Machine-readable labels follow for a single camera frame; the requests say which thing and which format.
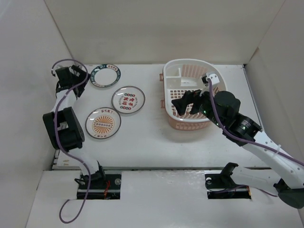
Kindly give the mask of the green rimmed white plate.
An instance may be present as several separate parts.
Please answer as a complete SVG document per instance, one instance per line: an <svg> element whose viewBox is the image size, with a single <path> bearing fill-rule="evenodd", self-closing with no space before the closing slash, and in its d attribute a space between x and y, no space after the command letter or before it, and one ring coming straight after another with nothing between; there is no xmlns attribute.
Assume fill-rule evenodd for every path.
<svg viewBox="0 0 304 228"><path fill-rule="evenodd" d="M116 65L102 64L95 67L90 76L90 82L99 88L115 85L121 78L121 71Z"/></svg>

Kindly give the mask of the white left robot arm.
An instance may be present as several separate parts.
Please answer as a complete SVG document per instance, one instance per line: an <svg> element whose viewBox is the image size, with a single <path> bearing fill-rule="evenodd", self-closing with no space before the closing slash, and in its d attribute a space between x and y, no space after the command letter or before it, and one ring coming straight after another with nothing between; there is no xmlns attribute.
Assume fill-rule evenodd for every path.
<svg viewBox="0 0 304 228"><path fill-rule="evenodd" d="M77 162L82 171L83 182L90 181L95 188L102 188L106 184L105 172L100 163L85 151L85 134L73 110L90 75L76 65L58 68L55 75L58 77L56 103L51 112L43 115L51 144L54 149Z"/></svg>

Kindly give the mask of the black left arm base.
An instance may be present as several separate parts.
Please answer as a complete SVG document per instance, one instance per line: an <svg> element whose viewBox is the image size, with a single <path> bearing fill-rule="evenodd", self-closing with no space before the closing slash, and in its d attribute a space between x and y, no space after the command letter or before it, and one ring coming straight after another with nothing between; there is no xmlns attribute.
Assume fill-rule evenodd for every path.
<svg viewBox="0 0 304 228"><path fill-rule="evenodd" d="M106 180L91 181L88 200L119 200L121 193L121 174L107 174Z"/></svg>

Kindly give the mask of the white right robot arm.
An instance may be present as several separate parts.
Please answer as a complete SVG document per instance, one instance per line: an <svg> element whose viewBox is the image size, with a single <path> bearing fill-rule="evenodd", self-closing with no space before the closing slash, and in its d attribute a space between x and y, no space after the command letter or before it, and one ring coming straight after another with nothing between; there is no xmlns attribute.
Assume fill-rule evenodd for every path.
<svg viewBox="0 0 304 228"><path fill-rule="evenodd" d="M241 102L228 91L187 91L180 99L172 100L178 114L192 105L190 114L201 113L222 130L231 142L261 159L269 170L252 170L229 162L217 174L206 176L206 187L223 194L239 186L250 186L278 197L285 204L304 207L304 164L291 157L274 143L261 126L239 113Z"/></svg>

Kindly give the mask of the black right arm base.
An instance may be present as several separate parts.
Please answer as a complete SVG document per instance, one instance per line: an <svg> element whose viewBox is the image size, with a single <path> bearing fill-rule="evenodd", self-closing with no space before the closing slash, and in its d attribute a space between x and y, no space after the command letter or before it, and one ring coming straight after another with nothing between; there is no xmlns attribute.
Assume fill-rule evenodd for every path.
<svg viewBox="0 0 304 228"><path fill-rule="evenodd" d="M251 199L248 186L237 185L219 173L206 174L205 187L209 200Z"/></svg>

